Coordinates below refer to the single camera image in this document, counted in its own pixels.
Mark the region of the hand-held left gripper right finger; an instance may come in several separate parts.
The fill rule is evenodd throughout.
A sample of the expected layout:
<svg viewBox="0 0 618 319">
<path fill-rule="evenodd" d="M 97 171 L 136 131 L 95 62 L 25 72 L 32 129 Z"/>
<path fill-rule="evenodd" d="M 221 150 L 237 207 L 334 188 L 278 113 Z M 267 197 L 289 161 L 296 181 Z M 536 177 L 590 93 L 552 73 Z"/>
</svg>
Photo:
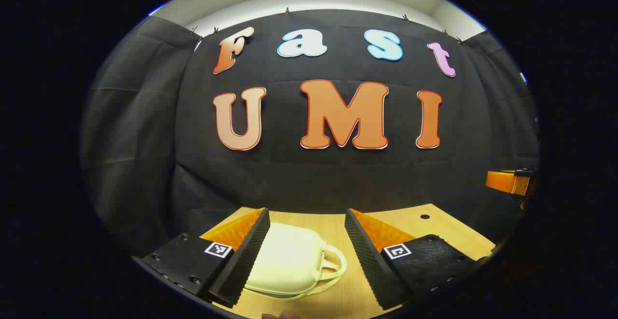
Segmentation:
<svg viewBox="0 0 618 319">
<path fill-rule="evenodd" d="M 439 208 L 350 208 L 344 226 L 384 310 L 453 293 L 491 254 L 490 240 Z"/>
</svg>

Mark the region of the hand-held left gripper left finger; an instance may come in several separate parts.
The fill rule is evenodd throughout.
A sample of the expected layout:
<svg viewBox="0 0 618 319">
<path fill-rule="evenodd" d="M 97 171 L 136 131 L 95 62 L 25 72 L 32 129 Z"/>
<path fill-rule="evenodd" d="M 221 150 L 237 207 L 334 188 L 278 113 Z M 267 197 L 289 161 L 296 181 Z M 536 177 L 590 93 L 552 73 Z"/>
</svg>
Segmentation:
<svg viewBox="0 0 618 319">
<path fill-rule="evenodd" d="M 181 292 L 233 308 L 270 226 L 260 208 L 200 236 L 181 233 L 140 263 Z"/>
</svg>

